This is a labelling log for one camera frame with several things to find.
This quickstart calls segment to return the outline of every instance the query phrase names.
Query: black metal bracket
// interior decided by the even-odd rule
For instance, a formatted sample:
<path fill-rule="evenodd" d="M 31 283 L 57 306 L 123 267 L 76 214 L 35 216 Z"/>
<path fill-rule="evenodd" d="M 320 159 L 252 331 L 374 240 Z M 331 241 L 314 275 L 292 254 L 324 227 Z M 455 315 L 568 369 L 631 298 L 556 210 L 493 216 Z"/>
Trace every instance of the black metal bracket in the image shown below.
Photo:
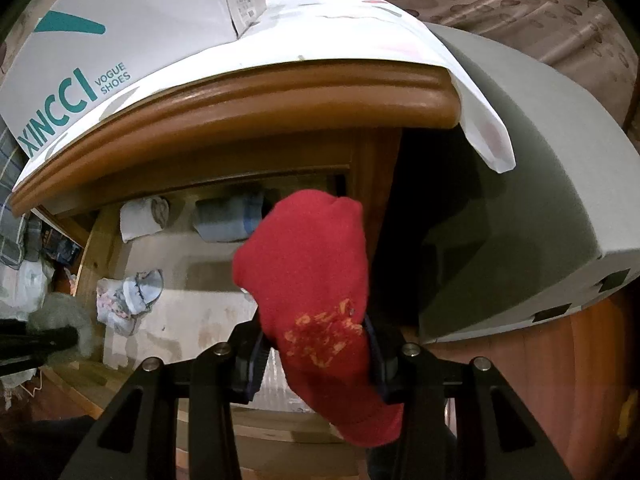
<path fill-rule="evenodd" d="M 523 402 L 486 357 L 438 359 L 404 341 L 397 328 L 365 320 L 371 374 L 387 404 L 404 402 L 394 480 L 442 480 L 444 405 L 454 399 L 460 480 L 571 480 L 562 458 Z"/>
<path fill-rule="evenodd" d="M 113 397 L 81 442 L 61 480 L 174 480 L 177 400 L 189 398 L 192 480 L 240 480 L 229 402 L 260 389 L 270 343 L 257 317 L 229 342 L 165 365 L 149 357 Z"/>
<path fill-rule="evenodd" d="M 456 403 L 460 480 L 570 480 L 545 433 L 493 364 L 440 360 L 374 323 L 371 377 L 388 404 L 404 403 L 394 480 L 446 474 L 446 399 Z M 190 398 L 192 480 L 241 480 L 229 402 L 260 388 L 271 345 L 259 320 L 235 327 L 197 358 L 165 365 L 147 358 L 96 421 L 62 480 L 174 480 L 177 399 Z"/>
<path fill-rule="evenodd" d="M 78 344 L 78 331 L 67 326 L 29 333 L 27 324 L 0 319 L 0 377 L 42 366 L 53 352 Z"/>

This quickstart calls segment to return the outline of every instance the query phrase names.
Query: barcode label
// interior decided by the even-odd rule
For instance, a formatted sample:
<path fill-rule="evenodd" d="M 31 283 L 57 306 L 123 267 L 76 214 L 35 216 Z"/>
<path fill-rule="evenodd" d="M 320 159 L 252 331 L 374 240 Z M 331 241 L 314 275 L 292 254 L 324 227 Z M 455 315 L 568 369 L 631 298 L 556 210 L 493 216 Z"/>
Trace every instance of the barcode label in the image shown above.
<path fill-rule="evenodd" d="M 255 16 L 255 9 L 252 4 L 252 0 L 236 0 L 236 7 L 240 12 L 242 24 L 246 26 L 247 23 L 251 21 L 252 17 Z"/>

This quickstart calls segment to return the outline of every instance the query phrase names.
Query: crumpled cloth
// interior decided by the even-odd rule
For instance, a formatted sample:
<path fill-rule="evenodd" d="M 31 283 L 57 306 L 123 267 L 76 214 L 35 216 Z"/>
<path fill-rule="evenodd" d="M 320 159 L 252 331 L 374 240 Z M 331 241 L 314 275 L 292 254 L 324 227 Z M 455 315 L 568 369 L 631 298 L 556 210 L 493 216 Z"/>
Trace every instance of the crumpled cloth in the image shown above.
<path fill-rule="evenodd" d="M 113 328 L 117 334 L 130 336 L 138 316 L 151 310 L 163 287 L 159 269 L 138 272 L 124 280 L 98 280 L 95 290 L 98 321 Z"/>

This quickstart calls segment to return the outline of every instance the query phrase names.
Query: wooden cabinet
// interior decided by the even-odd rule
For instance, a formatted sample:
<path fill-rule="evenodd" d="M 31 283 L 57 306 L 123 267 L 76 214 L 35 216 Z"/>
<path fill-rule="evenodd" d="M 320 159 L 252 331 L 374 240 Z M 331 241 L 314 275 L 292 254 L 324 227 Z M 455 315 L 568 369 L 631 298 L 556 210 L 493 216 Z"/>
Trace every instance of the wooden cabinet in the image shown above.
<path fill-rule="evenodd" d="M 17 214 L 40 208 L 67 226 L 73 225 L 73 215 L 100 210 L 84 248 L 76 290 L 92 319 L 98 279 L 157 266 L 173 280 L 171 291 L 163 293 L 164 305 L 158 306 L 170 310 L 181 291 L 188 301 L 189 280 L 205 289 L 200 292 L 210 292 L 203 285 L 204 271 L 181 267 L 181 258 L 209 251 L 199 245 L 206 243 L 195 232 L 180 231 L 179 226 L 188 225 L 184 216 L 194 197 L 210 196 L 229 184 L 274 178 L 298 178 L 304 184 L 305 179 L 317 182 L 339 175 L 341 191 L 362 202 L 372 257 L 402 129 L 452 128 L 459 116 L 458 95 L 447 70 L 439 67 L 332 60 L 255 68 L 165 90 L 107 118 L 27 178 L 14 192 L 12 207 Z M 123 246 L 120 204 L 152 194 L 166 196 L 172 205 L 184 203 L 174 233 L 182 236 L 179 248 L 176 240 L 163 236 Z M 204 309 L 202 297 L 199 301 L 198 308 Z M 171 330 L 168 324 L 163 338 L 177 341 L 179 351 L 163 358 L 194 357 L 190 354 L 195 350 L 189 346 L 184 351 Z M 97 324 L 96 331 L 98 348 L 89 361 L 47 371 L 94 415 L 134 365 L 120 363 L 116 371 L 103 365 L 105 348 L 114 342 L 104 326 Z M 210 336 L 206 344 L 215 339 Z M 186 424 L 184 417 L 180 424 Z M 242 466 L 316 476 L 356 474 L 354 450 L 317 415 L 238 408 L 234 429 Z M 186 450 L 184 440 L 179 444 Z"/>

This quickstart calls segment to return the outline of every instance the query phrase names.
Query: gray cloth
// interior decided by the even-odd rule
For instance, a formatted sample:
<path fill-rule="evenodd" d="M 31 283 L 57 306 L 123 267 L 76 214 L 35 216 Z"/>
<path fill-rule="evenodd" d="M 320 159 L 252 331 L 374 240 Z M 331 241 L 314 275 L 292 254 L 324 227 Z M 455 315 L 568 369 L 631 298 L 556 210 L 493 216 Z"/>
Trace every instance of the gray cloth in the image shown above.
<path fill-rule="evenodd" d="M 262 220 L 264 193 L 198 200 L 193 227 L 206 242 L 247 239 Z"/>
<path fill-rule="evenodd" d="M 24 259 L 35 261 L 42 246 L 42 222 L 31 213 L 16 218 L 9 204 L 9 196 L 26 156 L 0 118 L 0 263 L 13 269 Z"/>

